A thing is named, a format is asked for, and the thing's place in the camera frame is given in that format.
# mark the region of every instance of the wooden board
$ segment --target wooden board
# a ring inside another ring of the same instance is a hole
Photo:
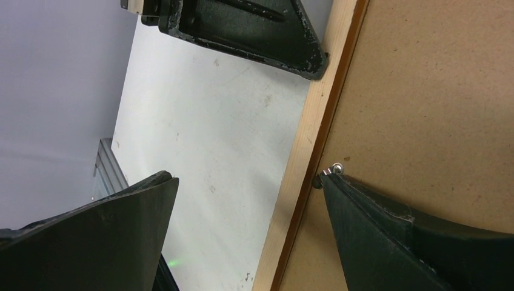
[[[514,233],[514,3],[375,1],[319,168],[433,215]],[[281,291],[346,290],[314,190]]]
[[[279,288],[366,7],[367,0],[333,1],[323,40],[330,64],[322,80],[312,82],[309,88],[259,260],[254,291]]]

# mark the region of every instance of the wooden frame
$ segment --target wooden frame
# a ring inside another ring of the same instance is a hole
[[[278,290],[318,168],[369,0],[333,0],[324,77],[312,82],[264,242],[253,291]]]

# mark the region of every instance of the wooden strip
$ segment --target wooden strip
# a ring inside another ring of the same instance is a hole
[[[312,82],[264,242],[253,291],[278,290],[293,247],[310,183],[318,167],[348,72],[368,0],[334,0],[323,47],[324,77]]]

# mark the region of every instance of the white table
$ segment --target white table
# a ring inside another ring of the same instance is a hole
[[[324,30],[331,1],[305,1]],[[162,253],[181,290],[251,290],[309,81],[136,28],[112,150],[180,178]]]

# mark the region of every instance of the gray wall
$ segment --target gray wall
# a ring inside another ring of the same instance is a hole
[[[91,201],[136,22],[119,0],[2,2],[0,228]]]

